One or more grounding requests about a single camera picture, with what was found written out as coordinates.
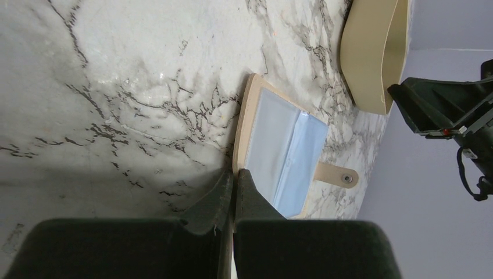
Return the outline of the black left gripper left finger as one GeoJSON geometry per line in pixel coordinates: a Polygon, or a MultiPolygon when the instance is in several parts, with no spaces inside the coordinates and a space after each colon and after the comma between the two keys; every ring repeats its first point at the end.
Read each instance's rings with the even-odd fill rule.
{"type": "Polygon", "coordinates": [[[232,195],[226,170],[177,217],[43,221],[6,278],[230,278],[232,195]]]}

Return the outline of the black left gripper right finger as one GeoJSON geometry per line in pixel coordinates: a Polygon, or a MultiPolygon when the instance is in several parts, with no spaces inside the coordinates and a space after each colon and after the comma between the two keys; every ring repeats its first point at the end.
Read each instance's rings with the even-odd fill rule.
{"type": "Polygon", "coordinates": [[[238,177],[234,261],[238,278],[401,278],[384,231],[356,220],[290,220],[238,177]]]}

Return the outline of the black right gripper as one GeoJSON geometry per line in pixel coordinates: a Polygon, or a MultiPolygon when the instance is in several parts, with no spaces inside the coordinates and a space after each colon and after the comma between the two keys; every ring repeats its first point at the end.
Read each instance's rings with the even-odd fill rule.
{"type": "Polygon", "coordinates": [[[492,192],[492,77],[475,82],[407,78],[388,88],[406,124],[420,135],[466,135],[459,138],[456,158],[468,193],[463,155],[483,173],[480,193],[492,192]]]}

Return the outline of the tan leather card holder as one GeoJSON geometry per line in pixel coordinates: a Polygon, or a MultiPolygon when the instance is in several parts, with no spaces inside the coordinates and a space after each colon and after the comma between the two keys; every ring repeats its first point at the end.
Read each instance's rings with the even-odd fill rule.
{"type": "Polygon", "coordinates": [[[250,74],[235,132],[233,173],[249,170],[255,189],[283,217],[306,208],[313,181],[351,189],[353,169],[321,162],[329,126],[269,84],[250,74]]]}

